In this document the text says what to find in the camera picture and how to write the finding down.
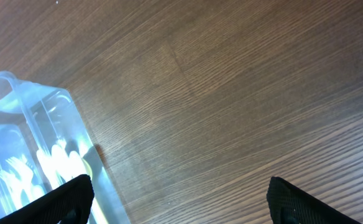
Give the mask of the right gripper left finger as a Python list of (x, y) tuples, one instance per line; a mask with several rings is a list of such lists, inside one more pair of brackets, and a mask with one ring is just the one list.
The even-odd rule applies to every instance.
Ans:
[(91, 177), (81, 174), (1, 218), (0, 224), (85, 224), (90, 217), (93, 199)]

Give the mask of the yellow plastic spoon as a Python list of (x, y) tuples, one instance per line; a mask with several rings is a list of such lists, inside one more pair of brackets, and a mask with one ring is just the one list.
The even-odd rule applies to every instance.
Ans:
[[(81, 160), (83, 161), (86, 173), (91, 178), (93, 178), (93, 171), (92, 171), (90, 165), (83, 158)], [(107, 221), (107, 219), (106, 219), (106, 217), (105, 217), (105, 215), (104, 215), (104, 213), (103, 213), (103, 211), (102, 211), (96, 197), (94, 197), (94, 199), (93, 199), (93, 203), (92, 203), (92, 207), (91, 207), (91, 213), (93, 214), (95, 222), (97, 224), (108, 224), (108, 221)]]

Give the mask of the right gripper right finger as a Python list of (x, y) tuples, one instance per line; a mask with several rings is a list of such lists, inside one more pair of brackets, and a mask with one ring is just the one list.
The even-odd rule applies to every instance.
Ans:
[(266, 199), (275, 224), (359, 224), (281, 177), (270, 179)]

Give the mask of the white plastic spoon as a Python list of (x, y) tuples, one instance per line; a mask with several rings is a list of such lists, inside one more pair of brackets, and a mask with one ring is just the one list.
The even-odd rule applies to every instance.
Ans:
[(69, 171), (68, 166), (68, 155), (65, 152), (64, 148), (59, 146), (58, 144), (54, 144), (52, 146), (52, 159), (55, 161), (57, 172), (60, 176), (68, 182), (72, 179), (72, 174)]
[(81, 174), (86, 174), (86, 169), (83, 160), (76, 151), (70, 152), (69, 161), (71, 163), (73, 177), (79, 176)]
[(60, 186), (58, 182), (58, 177), (56, 173), (56, 168), (53, 164), (52, 157), (45, 153), (42, 149), (39, 149), (36, 152), (39, 164), (45, 174), (48, 182), (52, 188), (52, 190), (58, 188)]

